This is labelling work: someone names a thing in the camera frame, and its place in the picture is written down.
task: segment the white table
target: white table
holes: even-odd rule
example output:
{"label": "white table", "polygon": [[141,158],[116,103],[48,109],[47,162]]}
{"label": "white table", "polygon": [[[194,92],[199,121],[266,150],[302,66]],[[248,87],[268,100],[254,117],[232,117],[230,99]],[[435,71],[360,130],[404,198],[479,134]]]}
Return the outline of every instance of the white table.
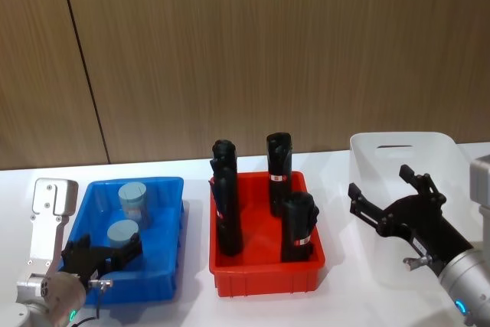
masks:
{"label": "white table", "polygon": [[[490,142],[460,146],[468,160],[490,153]],[[183,258],[178,291],[171,302],[111,306],[89,326],[463,326],[462,317],[436,277],[427,291],[389,289],[372,279],[358,233],[360,220],[349,213],[348,151],[293,156],[293,169],[304,173],[306,185],[320,207],[318,228],[327,258],[322,283],[313,293],[219,298],[208,269],[209,160],[150,162],[123,165],[41,168],[0,172],[0,302],[17,295],[15,282],[28,259],[31,243],[32,194],[37,178],[68,178],[80,186],[77,208],[87,185],[96,180],[147,176],[181,176],[186,210]],[[244,157],[240,172],[266,171],[265,156]],[[65,242],[74,216],[65,228]],[[81,316],[91,316],[85,309]]]}

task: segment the black cylindrical object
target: black cylindrical object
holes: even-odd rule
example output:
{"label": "black cylindrical object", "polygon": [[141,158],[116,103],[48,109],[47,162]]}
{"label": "black cylindrical object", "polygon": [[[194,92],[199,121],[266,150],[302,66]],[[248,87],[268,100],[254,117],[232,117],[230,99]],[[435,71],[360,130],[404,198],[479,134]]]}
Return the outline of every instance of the black cylindrical object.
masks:
{"label": "black cylindrical object", "polygon": [[319,209],[308,193],[295,191],[285,199],[282,214],[282,262],[308,260],[313,252],[311,236],[318,215]]}
{"label": "black cylindrical object", "polygon": [[211,190],[216,204],[216,230],[222,254],[234,256],[243,249],[238,204],[237,154],[227,140],[216,141],[211,160],[214,181]]}
{"label": "black cylindrical object", "polygon": [[284,198],[291,194],[292,143],[289,133],[267,136],[269,205],[272,216],[281,216]]}

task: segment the brown wood wall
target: brown wood wall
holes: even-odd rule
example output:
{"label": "brown wood wall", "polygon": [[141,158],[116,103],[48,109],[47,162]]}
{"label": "brown wood wall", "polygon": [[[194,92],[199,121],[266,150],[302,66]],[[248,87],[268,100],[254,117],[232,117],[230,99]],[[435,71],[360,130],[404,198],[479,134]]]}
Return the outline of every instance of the brown wood wall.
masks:
{"label": "brown wood wall", "polygon": [[105,162],[66,0],[0,0],[0,168]]}
{"label": "brown wood wall", "polygon": [[[60,108],[87,115],[63,137],[88,132],[66,158],[100,162],[63,1],[38,12],[66,28],[51,43],[73,72],[53,78],[67,89]],[[208,157],[218,138],[263,154],[279,130],[296,152],[346,149],[363,131],[490,140],[490,0],[70,1],[111,162]],[[12,20],[32,17],[23,8]]]}

